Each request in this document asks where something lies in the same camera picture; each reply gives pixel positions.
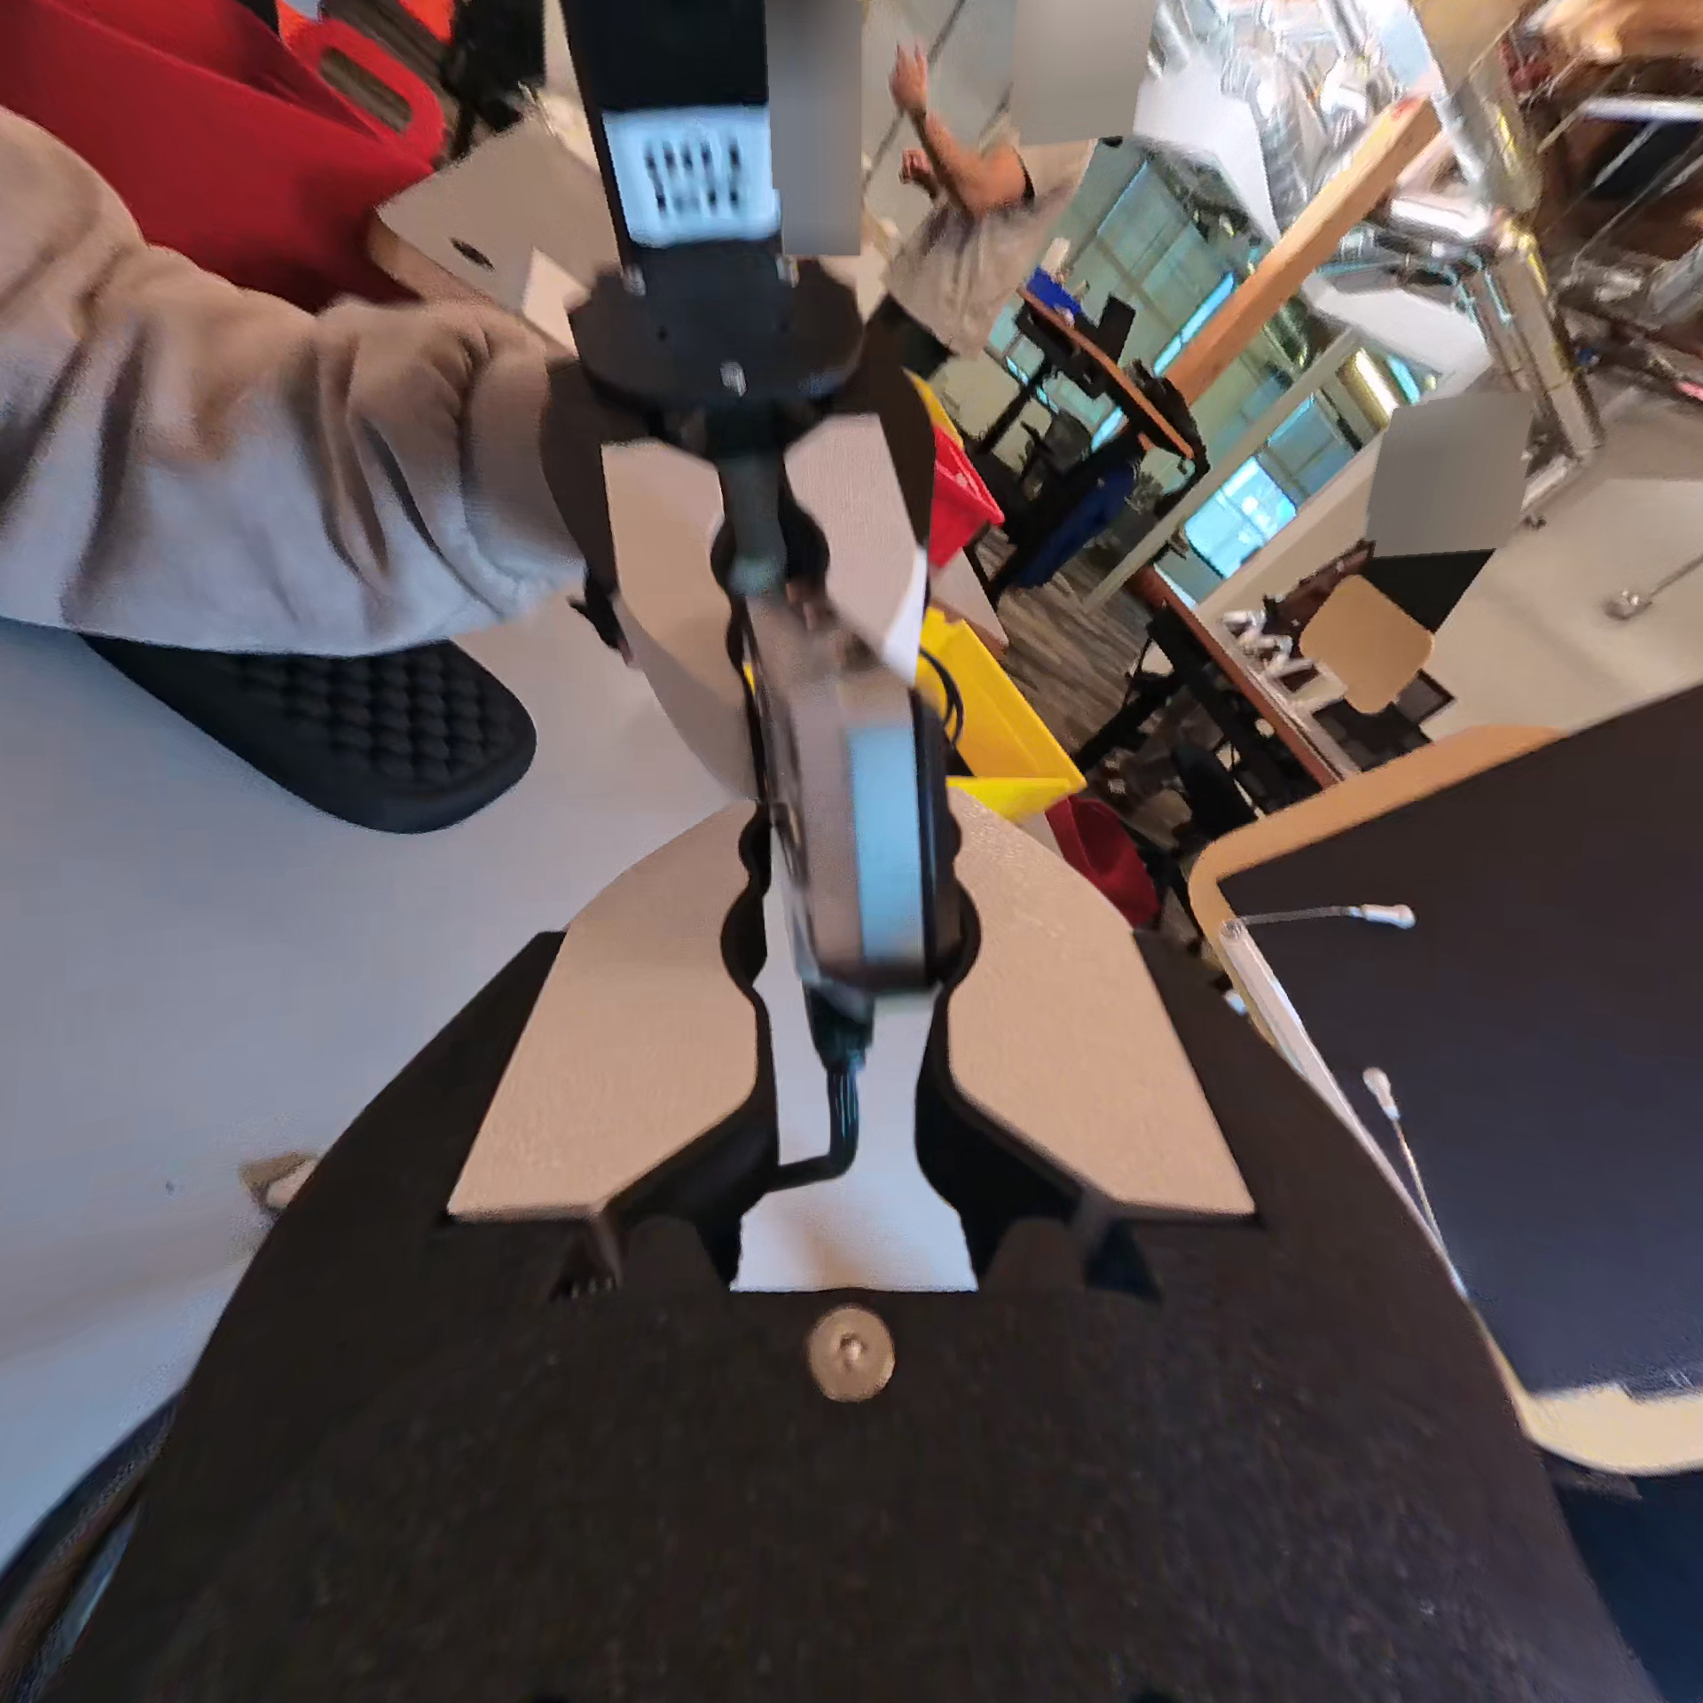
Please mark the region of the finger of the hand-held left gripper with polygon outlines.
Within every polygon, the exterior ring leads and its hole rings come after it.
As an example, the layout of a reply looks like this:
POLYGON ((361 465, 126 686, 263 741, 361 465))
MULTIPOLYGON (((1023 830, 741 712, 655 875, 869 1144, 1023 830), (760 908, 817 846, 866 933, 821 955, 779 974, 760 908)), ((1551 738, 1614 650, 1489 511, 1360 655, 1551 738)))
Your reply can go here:
POLYGON ((601 450, 615 611, 650 692, 702 766, 731 796, 759 796, 731 602, 711 567, 724 520, 713 468, 662 443, 601 450))
POLYGON ((828 547, 826 600, 839 620, 915 688, 928 588, 896 465, 875 415, 834 415, 799 438, 784 468, 828 547))

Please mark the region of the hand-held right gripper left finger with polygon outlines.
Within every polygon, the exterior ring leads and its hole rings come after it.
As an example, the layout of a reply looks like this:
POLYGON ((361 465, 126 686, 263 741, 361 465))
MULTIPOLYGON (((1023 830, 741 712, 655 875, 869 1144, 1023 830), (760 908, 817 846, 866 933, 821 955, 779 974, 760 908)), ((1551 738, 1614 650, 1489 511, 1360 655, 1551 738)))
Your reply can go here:
POLYGON ((565 927, 447 1198, 453 1221, 741 1213, 775 1171, 755 804, 641 858, 565 927))

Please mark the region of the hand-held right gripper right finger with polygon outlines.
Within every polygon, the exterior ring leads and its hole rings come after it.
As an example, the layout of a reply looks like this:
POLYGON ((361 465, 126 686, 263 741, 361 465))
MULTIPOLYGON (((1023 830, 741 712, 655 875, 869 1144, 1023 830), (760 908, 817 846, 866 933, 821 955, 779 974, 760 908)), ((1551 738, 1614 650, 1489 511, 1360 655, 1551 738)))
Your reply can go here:
POLYGON ((968 796, 963 955, 919 1077, 915 1150, 965 1232, 1056 1216, 1251 1221, 1254 1204, 1135 930, 1056 850, 968 796))

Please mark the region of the yellow plastic bin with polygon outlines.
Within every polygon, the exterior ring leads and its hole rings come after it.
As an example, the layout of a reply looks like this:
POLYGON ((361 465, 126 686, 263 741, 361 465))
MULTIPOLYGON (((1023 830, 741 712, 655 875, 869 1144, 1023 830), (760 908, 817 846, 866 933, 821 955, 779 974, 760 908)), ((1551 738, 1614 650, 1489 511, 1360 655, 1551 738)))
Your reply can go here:
POLYGON ((925 612, 915 686, 946 726, 950 785, 986 809, 1021 823, 1083 790, 1072 757, 967 622, 925 612))

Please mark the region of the black hdmi switch with cable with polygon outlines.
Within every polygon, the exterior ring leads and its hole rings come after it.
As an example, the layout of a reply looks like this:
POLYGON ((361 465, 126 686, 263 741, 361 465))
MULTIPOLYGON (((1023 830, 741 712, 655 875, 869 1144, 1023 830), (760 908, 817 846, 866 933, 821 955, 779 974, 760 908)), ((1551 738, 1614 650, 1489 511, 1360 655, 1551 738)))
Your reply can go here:
POLYGON ((581 1221, 625 1230, 649 1216, 702 1229, 739 1221, 757 1201, 839 1180, 860 1150, 860 1075, 875 1015, 892 1001, 930 1005, 963 953, 965 905, 953 877, 960 842, 946 804, 946 736, 823 600, 734 604, 735 655, 753 714, 757 813, 749 848, 776 891, 828 1093, 826 1150, 779 1159, 741 1213, 662 1213, 684 1197, 644 1194, 647 1213, 581 1221))

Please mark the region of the person's left forearm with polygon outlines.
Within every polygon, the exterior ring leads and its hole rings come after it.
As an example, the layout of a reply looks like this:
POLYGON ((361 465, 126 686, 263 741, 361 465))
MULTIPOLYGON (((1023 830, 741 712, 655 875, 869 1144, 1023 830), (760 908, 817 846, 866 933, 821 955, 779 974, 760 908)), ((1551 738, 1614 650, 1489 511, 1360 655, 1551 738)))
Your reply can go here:
POLYGON ((584 587, 550 346, 498 309, 305 312, 143 239, 2 125, 2 616, 212 653, 388 653, 584 587))

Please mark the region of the grey flat board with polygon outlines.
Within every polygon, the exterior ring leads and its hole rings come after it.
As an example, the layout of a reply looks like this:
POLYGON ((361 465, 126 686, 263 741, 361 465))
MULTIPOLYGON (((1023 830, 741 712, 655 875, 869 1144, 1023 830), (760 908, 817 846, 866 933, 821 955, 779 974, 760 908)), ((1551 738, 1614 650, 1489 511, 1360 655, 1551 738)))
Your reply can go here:
POLYGON ((584 132, 532 115, 381 206, 370 262, 421 301, 485 302, 574 353, 569 314, 619 263, 584 132))

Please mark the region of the brown standing desk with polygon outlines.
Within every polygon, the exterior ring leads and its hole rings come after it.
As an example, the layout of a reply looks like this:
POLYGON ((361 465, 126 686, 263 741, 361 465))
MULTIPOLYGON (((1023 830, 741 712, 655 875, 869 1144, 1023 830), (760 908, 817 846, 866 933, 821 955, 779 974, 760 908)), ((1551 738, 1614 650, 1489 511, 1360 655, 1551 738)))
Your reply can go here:
POLYGON ((1018 291, 1018 327, 1037 333, 1037 346, 1049 355, 1049 372, 1059 372, 1084 393, 1101 393, 1113 401, 1124 425, 1135 431, 1148 450, 1166 450, 1196 471, 1208 468, 1206 448, 1196 429, 1181 431, 1186 405, 1162 407, 1154 387, 1146 390, 1111 359, 1071 314, 1055 309, 1044 296, 1023 287, 1018 291))

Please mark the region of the black mesh wrist rest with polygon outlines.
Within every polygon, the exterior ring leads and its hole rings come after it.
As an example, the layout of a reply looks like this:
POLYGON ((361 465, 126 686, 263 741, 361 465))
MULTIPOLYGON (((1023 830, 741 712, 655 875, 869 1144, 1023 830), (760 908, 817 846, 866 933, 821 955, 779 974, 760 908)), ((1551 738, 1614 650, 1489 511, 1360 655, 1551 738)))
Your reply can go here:
POLYGON ((453 642, 355 658, 83 644, 290 797, 384 835, 475 817, 537 752, 523 704, 453 642))

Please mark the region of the long wooden desk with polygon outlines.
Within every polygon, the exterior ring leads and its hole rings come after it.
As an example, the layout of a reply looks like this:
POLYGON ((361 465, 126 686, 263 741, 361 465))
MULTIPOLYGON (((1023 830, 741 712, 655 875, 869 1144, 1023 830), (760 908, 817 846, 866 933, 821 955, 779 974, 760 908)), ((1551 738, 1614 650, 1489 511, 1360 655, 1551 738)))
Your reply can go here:
POLYGON ((1193 604, 1156 567, 1139 567, 1134 594, 1148 608, 1148 637, 1172 676, 1236 746, 1242 741, 1262 758, 1281 746, 1313 790, 1360 774, 1351 755, 1300 709, 1292 693, 1265 679, 1228 631, 1198 614, 1193 604))

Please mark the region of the silver bent duct pipe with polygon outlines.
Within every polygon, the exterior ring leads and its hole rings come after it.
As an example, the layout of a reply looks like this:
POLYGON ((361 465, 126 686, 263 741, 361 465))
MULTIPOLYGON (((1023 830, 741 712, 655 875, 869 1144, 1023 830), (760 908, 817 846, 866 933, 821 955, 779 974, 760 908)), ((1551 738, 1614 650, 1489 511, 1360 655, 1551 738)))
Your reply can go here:
POLYGON ((1604 447, 1604 422, 1555 304, 1532 227, 1542 172, 1519 107, 1504 42, 1443 81, 1433 107, 1459 187, 1401 187, 1386 230, 1437 263, 1458 267, 1481 338, 1534 409, 1549 465, 1584 467, 1604 447))

